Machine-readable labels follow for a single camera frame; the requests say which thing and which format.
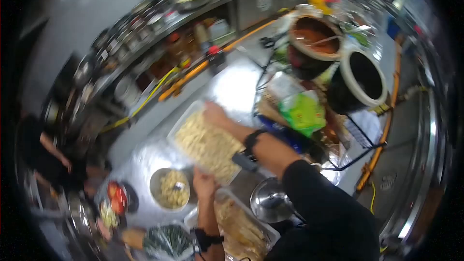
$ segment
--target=steel countertop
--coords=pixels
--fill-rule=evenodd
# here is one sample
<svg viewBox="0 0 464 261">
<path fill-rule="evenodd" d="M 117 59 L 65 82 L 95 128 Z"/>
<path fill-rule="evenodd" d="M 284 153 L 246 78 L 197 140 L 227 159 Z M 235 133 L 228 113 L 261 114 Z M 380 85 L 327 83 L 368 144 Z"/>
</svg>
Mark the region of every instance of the steel countertop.
<svg viewBox="0 0 464 261">
<path fill-rule="evenodd" d="M 277 30 L 277 24 L 278 22 L 276 21 L 258 32 L 253 33 L 240 44 L 248 49 L 248 47 L 255 42 L 255 48 L 252 50 L 248 49 L 249 52 L 252 52 L 253 55 L 258 58 L 265 59 L 269 56 L 270 51 L 259 47 L 258 39 L 263 36 L 272 36 Z M 381 36 L 379 37 L 379 41 L 380 42 L 376 44 L 376 47 L 373 49 L 373 53 L 376 53 L 377 57 L 382 55 L 382 51 L 385 48 L 394 50 L 394 42 L 392 40 L 388 41 Z M 389 71 L 391 71 L 392 74 L 394 71 L 394 57 L 390 55 L 387 57 L 382 56 L 380 67 L 385 74 Z M 196 86 L 196 89 L 193 89 L 190 95 L 184 96 L 184 99 L 186 97 L 185 100 L 182 99 L 182 94 L 178 97 L 180 99 L 168 99 L 170 101 L 179 102 L 171 113 L 168 113 L 163 119 L 153 118 L 143 121 L 145 124 L 152 122 L 154 129 L 148 134 L 145 140 L 140 141 L 136 145 L 125 161 L 121 161 L 120 165 L 114 167 L 113 171 L 100 187 L 95 197 L 96 203 L 98 204 L 105 198 L 108 181 L 116 180 L 129 184 L 137 194 L 137 210 L 126 214 L 128 227 L 138 226 L 149 228 L 157 224 L 169 223 L 174 220 L 183 221 L 184 217 L 191 212 L 197 204 L 197 198 L 192 188 L 192 168 L 194 163 L 184 156 L 173 143 L 167 140 L 167 134 L 185 110 L 194 101 L 199 99 L 213 100 L 223 106 L 232 119 L 243 125 L 256 126 L 256 122 L 254 122 L 252 117 L 252 110 L 255 100 L 256 84 L 262 71 L 263 70 L 258 67 L 255 62 L 250 60 L 247 55 L 238 50 L 233 50 L 227 54 L 226 64 L 223 66 L 223 70 L 217 75 L 212 75 L 212 72 L 206 69 L 199 74 L 197 78 L 190 81 L 188 85 L 190 85 L 190 87 L 192 85 Z M 388 81 L 387 86 L 390 90 L 391 84 L 388 83 Z M 151 107 L 151 110 L 161 109 L 163 107 L 162 104 L 162 102 L 156 103 Z M 145 129 L 151 130 L 151 127 L 147 125 Z M 352 147 L 348 151 L 348 155 L 352 158 L 356 157 L 357 153 L 359 153 L 359 149 L 356 149 L 356 147 Z M 367 154 L 365 158 L 369 159 L 370 154 Z M 353 165 L 340 174 L 341 181 L 345 178 L 352 178 L 357 182 L 364 162 L 365 160 L 363 158 L 357 163 L 358 167 Z M 163 209 L 156 203 L 150 193 L 150 178 L 156 170 L 163 167 L 182 169 L 188 176 L 192 195 L 188 205 L 180 211 L 167 211 Z M 270 176 L 269 172 L 265 170 L 260 170 L 260 172 L 260 174 L 251 174 L 242 170 L 228 187 L 248 206 L 252 190 L 260 181 Z M 355 183 L 348 184 L 348 187 L 354 186 Z"/>
</svg>

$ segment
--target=red tomato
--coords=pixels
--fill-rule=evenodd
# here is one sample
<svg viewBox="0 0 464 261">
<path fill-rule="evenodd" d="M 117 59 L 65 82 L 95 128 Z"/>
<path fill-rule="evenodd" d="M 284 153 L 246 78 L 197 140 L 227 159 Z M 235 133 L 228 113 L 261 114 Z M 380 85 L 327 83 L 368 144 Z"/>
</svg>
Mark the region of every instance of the red tomato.
<svg viewBox="0 0 464 261">
<path fill-rule="evenodd" d="M 116 195 L 114 196 L 114 198 L 117 199 L 124 207 L 127 205 L 127 197 L 124 193 L 123 188 L 119 187 L 116 190 Z"/>
<path fill-rule="evenodd" d="M 113 212 L 115 212 L 118 215 L 124 214 L 124 206 L 119 200 L 112 199 L 110 200 L 110 203 L 111 203 L 111 209 L 113 210 Z"/>
<path fill-rule="evenodd" d="M 108 183 L 108 197 L 110 199 L 112 199 L 115 195 L 116 195 L 116 192 L 118 189 L 120 189 L 121 187 L 119 186 L 119 184 L 115 181 L 110 181 Z"/>
</svg>

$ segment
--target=person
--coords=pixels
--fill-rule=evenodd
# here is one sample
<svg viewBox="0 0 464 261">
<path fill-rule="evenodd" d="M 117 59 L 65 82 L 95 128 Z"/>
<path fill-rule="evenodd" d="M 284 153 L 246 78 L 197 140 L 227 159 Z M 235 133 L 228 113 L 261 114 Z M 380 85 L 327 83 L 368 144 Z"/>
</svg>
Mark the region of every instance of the person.
<svg viewBox="0 0 464 261">
<path fill-rule="evenodd" d="M 206 103 L 205 121 L 230 133 L 245 146 L 255 132 L 229 119 L 224 110 Z M 343 190 L 330 183 L 289 146 L 268 133 L 258 134 L 252 146 L 258 162 L 273 172 L 306 225 L 288 230 L 264 261 L 350 260 L 372 261 L 380 257 L 379 235 L 371 212 Z M 218 237 L 214 195 L 218 188 L 212 175 L 195 169 L 198 195 L 198 228 Z M 220 242 L 210 245 L 195 261 L 224 260 Z"/>
<path fill-rule="evenodd" d="M 88 177 L 106 177 L 108 172 L 97 167 L 73 166 L 71 161 L 53 144 L 43 131 L 42 123 L 32 115 L 22 112 L 18 127 L 18 147 L 26 165 L 34 170 L 39 183 L 55 194 L 61 187 L 68 193 L 84 190 L 92 198 L 96 189 L 87 181 Z"/>
</svg>

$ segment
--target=black wristband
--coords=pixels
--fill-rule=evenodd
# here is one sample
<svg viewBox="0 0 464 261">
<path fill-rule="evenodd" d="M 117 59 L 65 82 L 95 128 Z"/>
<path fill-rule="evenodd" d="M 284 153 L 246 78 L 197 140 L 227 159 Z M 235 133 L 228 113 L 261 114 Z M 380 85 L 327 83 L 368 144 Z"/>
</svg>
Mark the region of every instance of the black wristband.
<svg viewBox="0 0 464 261">
<path fill-rule="evenodd" d="M 253 154 L 253 147 L 255 146 L 256 142 L 258 142 L 258 135 L 266 132 L 266 130 L 258 129 L 245 138 L 244 145 L 249 154 Z"/>
<path fill-rule="evenodd" d="M 221 244 L 224 242 L 224 237 L 223 236 L 210 236 L 206 234 L 205 230 L 203 229 L 194 229 L 195 236 L 197 237 L 198 240 L 198 245 L 200 247 L 201 252 L 206 252 L 208 251 L 208 248 L 211 245 L 217 245 Z"/>
</svg>

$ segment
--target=black shirt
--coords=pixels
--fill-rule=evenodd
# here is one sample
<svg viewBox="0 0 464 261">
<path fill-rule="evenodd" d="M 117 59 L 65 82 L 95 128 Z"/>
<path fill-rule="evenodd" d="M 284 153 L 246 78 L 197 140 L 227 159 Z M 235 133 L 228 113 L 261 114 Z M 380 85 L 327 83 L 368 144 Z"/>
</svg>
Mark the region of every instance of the black shirt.
<svg viewBox="0 0 464 261">
<path fill-rule="evenodd" d="M 307 225 L 286 232 L 265 261 L 379 259 L 379 235 L 368 209 L 304 160 L 286 169 L 282 183 Z"/>
<path fill-rule="evenodd" d="M 19 152 L 27 166 L 37 170 L 56 188 L 60 175 L 66 173 L 66 168 L 42 145 L 42 132 L 43 124 L 33 116 L 23 119 L 18 131 Z"/>
</svg>

